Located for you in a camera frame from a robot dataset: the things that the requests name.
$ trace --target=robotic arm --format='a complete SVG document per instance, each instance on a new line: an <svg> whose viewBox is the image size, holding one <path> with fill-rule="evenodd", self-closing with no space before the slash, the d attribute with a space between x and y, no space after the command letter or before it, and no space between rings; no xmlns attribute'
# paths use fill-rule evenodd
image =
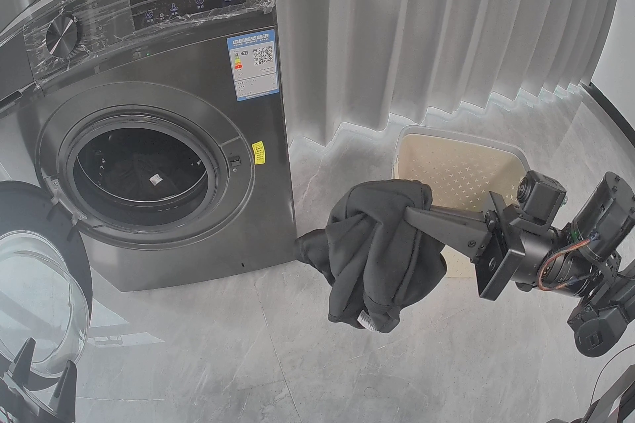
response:
<svg viewBox="0 0 635 423"><path fill-rule="evenodd" d="M502 196L489 192L483 212L408 208L405 220L470 258L481 298L496 300L509 280L522 291L579 297L567 323L577 349L596 357L635 319L635 261L620 273L616 251L635 225L635 194L606 173L559 230L551 224L566 194L558 181L529 171L518 186L519 204L505 206Z"/></svg>

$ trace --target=energy label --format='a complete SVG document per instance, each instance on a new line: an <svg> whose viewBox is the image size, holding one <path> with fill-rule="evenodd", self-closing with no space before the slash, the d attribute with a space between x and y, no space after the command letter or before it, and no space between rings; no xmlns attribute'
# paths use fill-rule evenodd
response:
<svg viewBox="0 0 635 423"><path fill-rule="evenodd" d="M274 30L228 37L227 49L236 99L244 101L280 92Z"/></svg>

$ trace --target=plastic wrap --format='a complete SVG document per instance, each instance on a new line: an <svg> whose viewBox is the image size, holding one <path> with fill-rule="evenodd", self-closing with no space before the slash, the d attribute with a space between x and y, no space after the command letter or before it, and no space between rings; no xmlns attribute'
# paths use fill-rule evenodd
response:
<svg viewBox="0 0 635 423"><path fill-rule="evenodd" d="M33 77L41 87L62 71L123 47L184 26L253 11L269 13L274 6L275 0L64 0L28 22L23 34ZM71 54L56 58L46 47L46 33L52 20L65 13L77 18L81 35Z"/></svg>

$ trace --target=white wall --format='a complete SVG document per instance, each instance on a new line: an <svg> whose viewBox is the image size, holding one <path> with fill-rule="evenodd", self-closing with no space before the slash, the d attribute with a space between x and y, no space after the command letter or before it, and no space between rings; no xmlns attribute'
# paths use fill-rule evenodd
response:
<svg viewBox="0 0 635 423"><path fill-rule="evenodd" d="M591 81L635 127L635 0L617 0Z"/></svg>

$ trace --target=control knob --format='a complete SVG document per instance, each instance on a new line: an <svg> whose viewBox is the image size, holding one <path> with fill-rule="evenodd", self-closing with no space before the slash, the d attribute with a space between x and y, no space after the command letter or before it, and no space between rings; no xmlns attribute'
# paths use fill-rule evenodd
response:
<svg viewBox="0 0 635 423"><path fill-rule="evenodd" d="M62 14L48 27L46 48L53 56L65 58L75 50L80 37L78 19L72 14Z"/></svg>

